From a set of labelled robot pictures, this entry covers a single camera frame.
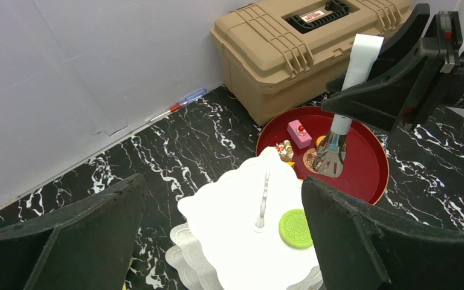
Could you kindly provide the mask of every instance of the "tan toolbox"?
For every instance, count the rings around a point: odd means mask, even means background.
[[[346,5],[349,14],[327,10],[330,3]],[[410,5],[410,0],[266,0],[219,18],[211,38],[225,85],[263,125],[324,93],[328,80],[346,70],[355,35],[390,37],[409,17]],[[317,28],[299,32],[294,19]]]

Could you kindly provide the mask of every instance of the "white wall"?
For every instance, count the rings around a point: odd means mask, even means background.
[[[413,3],[429,3],[431,7],[431,15],[435,15],[438,11],[454,10],[458,0],[413,0]],[[453,108],[452,110],[464,117],[464,109]]]
[[[209,29],[249,2],[0,0],[0,205],[220,85]]]

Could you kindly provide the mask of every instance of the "toolbox lid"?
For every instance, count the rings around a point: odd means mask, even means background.
[[[346,5],[347,13],[334,14],[331,2]],[[357,33],[394,32],[410,5],[410,0],[266,0],[219,18],[211,37],[259,89],[275,93],[343,60]],[[301,33],[289,23],[295,16],[319,23]]]

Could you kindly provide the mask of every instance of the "robotic arm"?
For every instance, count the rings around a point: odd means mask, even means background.
[[[425,123],[437,106],[464,109],[464,0],[456,9],[436,14],[421,37],[430,6],[418,4],[383,45],[367,82],[341,91],[343,74],[327,84],[337,93],[323,110],[391,132],[399,122]]]

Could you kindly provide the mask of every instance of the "pink toy cake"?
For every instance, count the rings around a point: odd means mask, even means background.
[[[301,125],[300,121],[294,120],[289,122],[289,124],[287,124],[287,131],[299,149],[310,146],[312,137],[307,133],[307,130]]]

